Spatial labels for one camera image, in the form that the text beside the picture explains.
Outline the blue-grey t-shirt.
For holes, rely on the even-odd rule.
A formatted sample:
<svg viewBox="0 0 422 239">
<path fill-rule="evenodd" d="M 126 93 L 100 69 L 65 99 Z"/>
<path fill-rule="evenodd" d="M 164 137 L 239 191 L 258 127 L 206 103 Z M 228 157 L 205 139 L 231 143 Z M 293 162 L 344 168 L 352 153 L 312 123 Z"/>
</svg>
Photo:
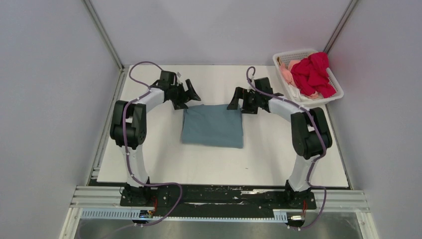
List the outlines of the blue-grey t-shirt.
<svg viewBox="0 0 422 239">
<path fill-rule="evenodd" d="M 227 105 L 191 106 L 183 110 L 181 142 L 242 149 L 242 113 Z"/>
</svg>

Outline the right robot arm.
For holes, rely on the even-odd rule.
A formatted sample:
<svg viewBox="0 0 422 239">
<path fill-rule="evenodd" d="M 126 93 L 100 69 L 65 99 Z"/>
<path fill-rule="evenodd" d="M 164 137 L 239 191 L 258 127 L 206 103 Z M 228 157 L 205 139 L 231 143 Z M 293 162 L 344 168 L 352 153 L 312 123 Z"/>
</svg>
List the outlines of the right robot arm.
<svg viewBox="0 0 422 239">
<path fill-rule="evenodd" d="M 268 78 L 249 79 L 248 83 L 251 89 L 236 87 L 227 109 L 253 115 L 263 109 L 290 122 L 296 160 L 285 190 L 279 193 L 281 198 L 276 202 L 283 208 L 297 209 L 311 200 L 310 180 L 314 167 L 332 146 L 324 111 L 320 107 L 308 109 L 274 93 Z"/>
</svg>

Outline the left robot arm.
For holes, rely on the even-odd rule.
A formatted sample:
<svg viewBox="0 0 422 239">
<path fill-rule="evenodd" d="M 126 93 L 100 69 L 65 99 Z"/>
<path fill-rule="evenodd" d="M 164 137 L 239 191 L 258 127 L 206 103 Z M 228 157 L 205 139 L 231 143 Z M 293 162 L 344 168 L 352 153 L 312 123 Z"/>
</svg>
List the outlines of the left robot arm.
<svg viewBox="0 0 422 239">
<path fill-rule="evenodd" d="M 147 136 L 147 114 L 155 107 L 170 101 L 175 110 L 187 109 L 187 102 L 200 101 L 190 79 L 179 82 L 177 74 L 161 71 L 160 77 L 147 87 L 146 93 L 131 101 L 118 100 L 114 104 L 110 137 L 120 148 L 126 166 L 126 185 L 121 205 L 147 206 L 152 200 L 151 184 L 143 157 Z"/>
</svg>

